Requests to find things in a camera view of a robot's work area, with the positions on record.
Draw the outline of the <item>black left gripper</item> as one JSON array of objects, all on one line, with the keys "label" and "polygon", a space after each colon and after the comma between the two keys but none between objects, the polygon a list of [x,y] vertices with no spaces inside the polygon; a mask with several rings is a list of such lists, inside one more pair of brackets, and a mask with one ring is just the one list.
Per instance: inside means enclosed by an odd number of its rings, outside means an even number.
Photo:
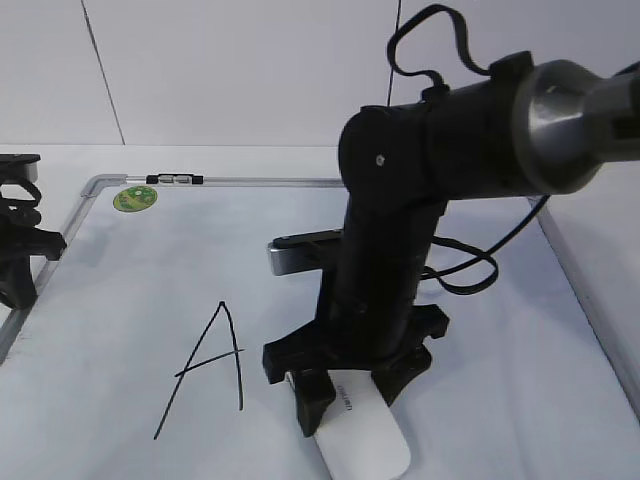
[{"label": "black left gripper", "polygon": [[58,232],[1,223],[1,303],[11,309],[31,307],[37,292],[30,265],[31,256],[59,260],[67,247]]}]

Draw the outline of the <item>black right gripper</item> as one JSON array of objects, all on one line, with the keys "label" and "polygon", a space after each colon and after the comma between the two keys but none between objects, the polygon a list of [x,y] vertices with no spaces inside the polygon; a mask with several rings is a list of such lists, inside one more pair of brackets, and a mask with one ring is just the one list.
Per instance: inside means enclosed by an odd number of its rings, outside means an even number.
[{"label": "black right gripper", "polygon": [[404,317],[387,323],[373,318],[359,325],[342,320],[330,326],[315,319],[265,344],[262,365],[271,384],[294,371],[296,417],[303,436],[311,437],[336,399],[326,370],[371,372],[383,400],[392,405],[431,366],[424,340],[444,337],[448,326],[449,317],[435,304],[412,306]]}]

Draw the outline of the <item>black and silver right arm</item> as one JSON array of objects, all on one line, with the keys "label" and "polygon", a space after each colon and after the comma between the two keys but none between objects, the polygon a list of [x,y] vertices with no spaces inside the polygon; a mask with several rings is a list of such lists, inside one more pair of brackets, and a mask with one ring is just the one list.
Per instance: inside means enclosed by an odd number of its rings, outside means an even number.
[{"label": "black and silver right arm", "polygon": [[336,399],[331,371],[369,372],[392,403],[430,367],[424,340],[444,336],[449,320],[415,297],[450,202],[566,195],[602,165],[638,157],[634,65],[602,78],[520,52],[494,62],[484,82],[363,107],[339,140],[343,227],[272,242],[277,274],[322,273],[314,318],[262,357],[270,383],[292,379],[302,433],[313,435]]}]

